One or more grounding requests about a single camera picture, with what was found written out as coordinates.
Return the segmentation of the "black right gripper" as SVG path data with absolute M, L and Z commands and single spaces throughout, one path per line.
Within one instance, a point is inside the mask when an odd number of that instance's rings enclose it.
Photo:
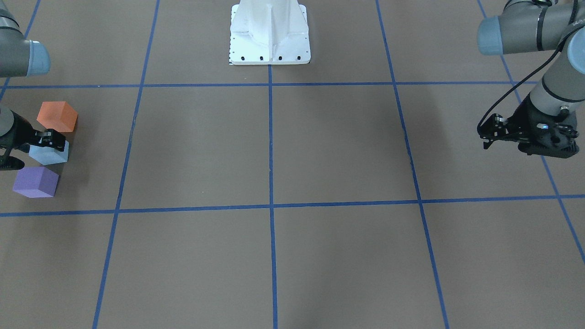
M 0 148 L 19 149 L 24 144 L 49 147 L 59 152 L 65 150 L 66 137 L 54 129 L 35 130 L 28 120 L 15 112 L 1 112 Z M 13 156 L 0 157 L 0 170 L 21 170 L 25 163 Z

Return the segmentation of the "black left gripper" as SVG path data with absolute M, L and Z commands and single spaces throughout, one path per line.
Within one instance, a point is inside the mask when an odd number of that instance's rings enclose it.
M 477 132 L 484 150 L 503 136 L 503 140 L 518 143 L 518 149 L 528 155 L 567 159 L 580 151 L 577 125 L 576 112 L 560 110 L 555 115 L 545 114 L 527 96 L 510 118 L 492 114 Z

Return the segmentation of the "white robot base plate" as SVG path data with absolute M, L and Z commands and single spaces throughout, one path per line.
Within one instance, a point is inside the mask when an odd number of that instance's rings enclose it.
M 230 65 L 311 62 L 307 8 L 297 0 L 241 0 L 230 13 Z

